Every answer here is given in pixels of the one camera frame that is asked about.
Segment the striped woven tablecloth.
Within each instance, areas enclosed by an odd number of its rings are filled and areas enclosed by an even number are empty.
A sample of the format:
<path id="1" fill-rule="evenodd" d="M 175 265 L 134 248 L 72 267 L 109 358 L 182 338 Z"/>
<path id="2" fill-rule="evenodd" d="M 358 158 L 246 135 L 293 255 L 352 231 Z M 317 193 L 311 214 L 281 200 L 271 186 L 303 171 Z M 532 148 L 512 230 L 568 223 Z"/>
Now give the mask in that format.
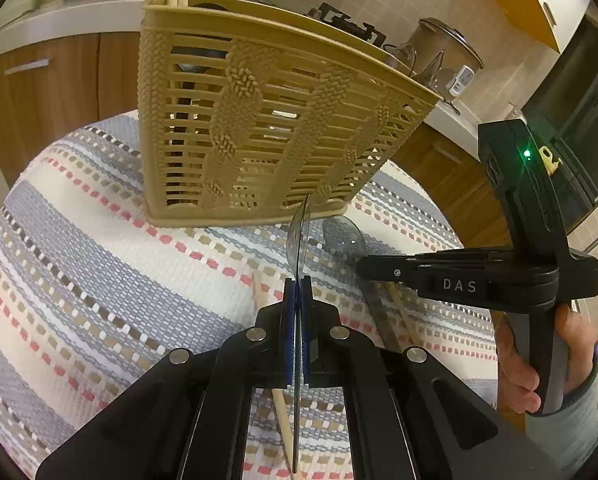
<path id="1" fill-rule="evenodd" d="M 136 114 L 68 133 L 20 174 L 0 206 L 0 443 L 26 478 L 168 350 L 218 348 L 252 326 L 252 271 L 267 304 L 291 278 L 285 224 L 156 228 L 146 217 Z M 345 213 L 369 252 L 419 254 L 460 241 L 425 191 L 386 162 Z M 343 324 L 381 339 L 345 263 L 311 222 L 305 273 Z M 488 311 L 417 299 L 399 287 L 423 346 L 496 404 Z M 401 347 L 399 310 L 381 300 Z M 301 396 L 304 479 L 352 479 L 341 389 Z"/>

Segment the beige plastic utensil basket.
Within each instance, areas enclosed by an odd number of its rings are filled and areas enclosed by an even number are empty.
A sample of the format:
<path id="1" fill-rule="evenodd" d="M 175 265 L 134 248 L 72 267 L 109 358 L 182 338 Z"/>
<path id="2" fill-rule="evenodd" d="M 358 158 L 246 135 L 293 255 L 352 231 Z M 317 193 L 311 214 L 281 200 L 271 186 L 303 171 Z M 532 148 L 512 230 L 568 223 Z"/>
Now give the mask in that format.
<path id="1" fill-rule="evenodd" d="M 156 226 L 342 214 L 438 103 L 385 51 L 246 0 L 146 0 L 139 121 Z"/>

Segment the brown rice cooker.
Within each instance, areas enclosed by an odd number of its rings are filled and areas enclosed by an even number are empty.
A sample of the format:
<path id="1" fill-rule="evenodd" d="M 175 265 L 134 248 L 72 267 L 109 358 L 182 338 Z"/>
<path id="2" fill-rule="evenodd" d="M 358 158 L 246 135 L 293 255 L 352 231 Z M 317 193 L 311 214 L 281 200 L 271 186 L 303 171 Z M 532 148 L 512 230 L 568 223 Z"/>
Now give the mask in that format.
<path id="1" fill-rule="evenodd" d="M 384 50 L 422 86 L 453 103 L 484 69 L 482 59 L 465 36 L 436 18 L 421 18 L 410 39 Z"/>

